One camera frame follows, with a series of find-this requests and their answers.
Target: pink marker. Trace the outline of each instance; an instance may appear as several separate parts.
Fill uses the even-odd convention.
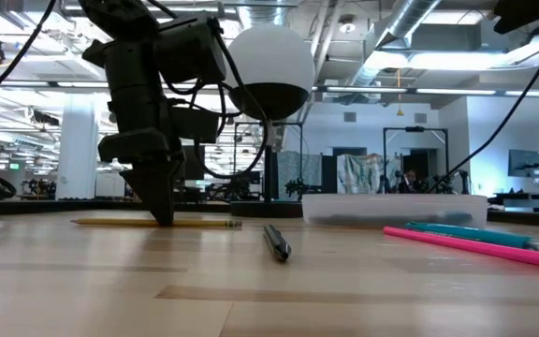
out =
[[[538,251],[501,246],[492,243],[475,242],[394,227],[384,227],[384,234],[398,236],[405,239],[440,244],[446,247],[462,249],[489,256],[507,258],[514,261],[539,266]]]

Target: plastic bin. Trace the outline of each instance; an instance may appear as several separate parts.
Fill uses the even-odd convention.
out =
[[[484,228],[488,199],[467,195],[304,195],[305,222],[403,227],[410,221]]]

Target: teal marker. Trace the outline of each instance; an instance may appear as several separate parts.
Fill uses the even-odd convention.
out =
[[[479,242],[499,244],[507,247],[516,247],[539,251],[539,242],[532,237],[502,233],[492,230],[484,230],[470,227],[458,227],[441,224],[424,224],[410,222],[406,225],[407,229],[428,232],[438,235],[445,235],[458,239],[473,240]]]

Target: white sphere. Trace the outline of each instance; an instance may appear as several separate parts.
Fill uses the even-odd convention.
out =
[[[309,97],[315,77],[311,48],[290,29],[260,24],[240,33],[228,47],[242,82],[272,120],[296,112]],[[246,100],[226,63],[226,83],[237,89],[230,99],[252,117],[255,110],[243,107]]]

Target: white pillar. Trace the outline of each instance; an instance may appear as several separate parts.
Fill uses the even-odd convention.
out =
[[[95,197],[98,123],[95,95],[66,95],[56,199]]]

